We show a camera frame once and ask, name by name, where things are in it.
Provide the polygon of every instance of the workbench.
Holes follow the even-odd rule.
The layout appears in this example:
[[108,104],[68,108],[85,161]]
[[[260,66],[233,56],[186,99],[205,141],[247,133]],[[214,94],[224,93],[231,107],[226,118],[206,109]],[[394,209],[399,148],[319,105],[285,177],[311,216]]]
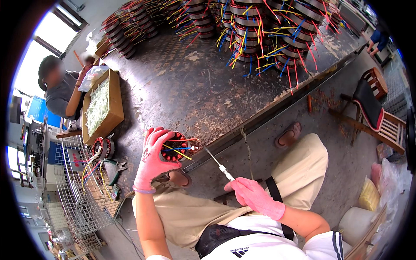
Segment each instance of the workbench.
[[[248,134],[291,104],[307,95],[344,65],[351,62],[365,47],[366,40],[357,38],[343,28],[334,34],[320,28],[324,44],[315,39],[317,70],[308,53],[305,65],[298,66],[296,78],[290,73],[291,94],[287,73],[280,76],[275,67],[256,76],[257,61],[237,62],[234,69],[226,67],[231,52],[218,51],[215,41],[192,38],[179,41],[173,30],[139,43],[131,59],[117,52],[104,62],[120,75],[121,97],[125,120],[115,129],[114,159],[127,161],[117,185],[121,198],[132,194],[132,185],[139,167],[143,139],[150,127],[163,126],[179,131],[188,138],[196,137],[215,155],[242,138],[240,128]],[[183,161],[186,172],[209,159],[206,152],[193,155],[195,162]]]

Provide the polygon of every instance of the bracelet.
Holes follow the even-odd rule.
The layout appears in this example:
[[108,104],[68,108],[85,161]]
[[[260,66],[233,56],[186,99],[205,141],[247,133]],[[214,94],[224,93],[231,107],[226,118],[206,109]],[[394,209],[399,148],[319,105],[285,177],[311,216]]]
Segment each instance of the bracelet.
[[153,193],[155,193],[156,192],[156,189],[152,186],[152,189],[151,190],[142,190],[142,189],[137,189],[136,187],[134,187],[134,185],[133,185],[133,190],[135,191],[135,192],[138,192],[138,193],[142,193],[142,194],[153,194]]

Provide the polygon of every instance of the screwdriver handle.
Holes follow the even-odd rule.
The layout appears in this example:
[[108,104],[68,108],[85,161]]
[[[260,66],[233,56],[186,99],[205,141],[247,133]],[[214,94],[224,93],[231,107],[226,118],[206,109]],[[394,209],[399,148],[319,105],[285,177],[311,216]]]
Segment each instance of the screwdriver handle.
[[227,171],[224,165],[222,164],[220,165],[220,170],[221,172],[225,174],[225,176],[227,177],[229,181],[235,181],[234,177],[231,176],[231,174]]

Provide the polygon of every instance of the concrete floor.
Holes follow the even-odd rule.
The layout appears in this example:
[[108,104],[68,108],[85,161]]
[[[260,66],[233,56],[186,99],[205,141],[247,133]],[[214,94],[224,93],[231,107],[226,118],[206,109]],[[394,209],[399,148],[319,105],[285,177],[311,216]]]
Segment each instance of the concrete floor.
[[[247,135],[254,178],[265,180],[270,176],[273,162],[285,152],[285,149],[274,146],[274,139],[290,123],[299,121],[302,124],[300,137],[309,133],[318,134],[328,150],[329,166],[311,211],[324,217],[332,229],[336,229],[344,213],[357,204],[364,178],[370,175],[372,163],[377,162],[376,146],[379,142],[366,133],[360,133],[351,147],[352,127],[341,124],[329,115],[328,108],[339,106],[340,109],[345,103],[339,102],[339,94],[352,96],[362,73],[374,66],[377,66],[374,60],[363,51],[355,61],[311,93],[312,113],[307,111],[306,99],[302,99]],[[355,118],[355,106],[349,106],[346,114]],[[221,152],[217,158],[234,177],[250,178],[247,149],[243,140]],[[223,187],[228,181],[212,160],[191,171],[190,176],[193,178],[193,186],[188,189],[190,195],[212,199],[225,193]],[[229,205],[238,206],[235,199],[229,201]],[[125,228],[136,229],[130,199],[125,201],[120,216]],[[137,232],[128,232],[142,251]],[[115,225],[100,230],[97,234],[108,244],[97,253],[100,260],[137,259],[133,245]],[[169,248],[175,259],[199,259],[196,252],[172,244],[169,244]]]

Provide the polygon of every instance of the hand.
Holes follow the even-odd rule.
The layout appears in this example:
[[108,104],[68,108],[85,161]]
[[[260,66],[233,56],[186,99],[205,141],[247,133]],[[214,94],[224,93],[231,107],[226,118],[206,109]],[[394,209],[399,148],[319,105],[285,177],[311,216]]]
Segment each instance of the hand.
[[87,74],[87,72],[92,68],[92,64],[88,64],[83,66],[82,70],[79,72],[79,76],[78,79],[81,79],[81,81],[84,79],[85,75]]
[[156,129],[151,127],[147,131],[133,190],[141,193],[154,193],[155,189],[150,183],[155,177],[161,173],[178,169],[182,166],[179,162],[161,161],[159,158],[162,144],[174,136],[174,132],[164,130],[163,127],[156,127]]
[[285,205],[274,201],[256,181],[238,177],[235,181],[227,183],[224,190],[235,190],[235,197],[241,205],[249,206],[275,221],[280,220],[285,213]]

